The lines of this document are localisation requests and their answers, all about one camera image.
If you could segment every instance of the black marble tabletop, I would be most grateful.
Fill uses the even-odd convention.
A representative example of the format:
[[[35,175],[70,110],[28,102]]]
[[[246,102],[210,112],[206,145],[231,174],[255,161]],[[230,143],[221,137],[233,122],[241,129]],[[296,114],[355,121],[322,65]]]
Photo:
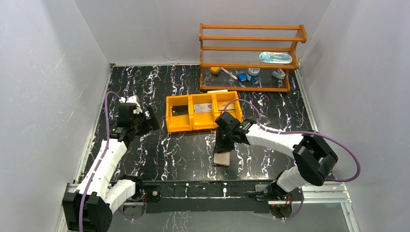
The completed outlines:
[[[215,131],[168,133],[165,124],[166,97],[201,93],[198,65],[114,67],[108,89],[120,96],[137,95],[143,107],[152,106],[160,129],[135,138],[114,173],[140,176],[143,180],[238,180],[274,179],[294,166],[290,157],[260,146],[235,145],[229,167],[213,164]],[[293,71],[289,93],[239,92],[239,97],[256,105],[262,122],[270,127],[292,131],[311,128],[306,108]],[[117,115],[118,100],[109,97],[111,119]],[[255,118],[249,105],[241,103],[244,118]],[[104,109],[92,141],[85,172],[90,169],[105,137]]]

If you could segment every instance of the gray wall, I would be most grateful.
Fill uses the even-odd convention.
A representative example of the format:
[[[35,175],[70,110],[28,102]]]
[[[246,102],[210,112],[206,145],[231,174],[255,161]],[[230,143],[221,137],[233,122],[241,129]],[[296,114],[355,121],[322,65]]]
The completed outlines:
[[[301,60],[319,130],[362,164],[348,190],[365,232],[409,230],[409,12],[408,0],[334,0]],[[337,175],[349,177],[340,154]]]
[[[54,231],[109,64],[73,0],[0,4],[0,227]]]
[[[199,25],[304,24],[313,34],[330,0],[75,0],[110,63],[199,63]],[[299,44],[301,56],[306,44]]]

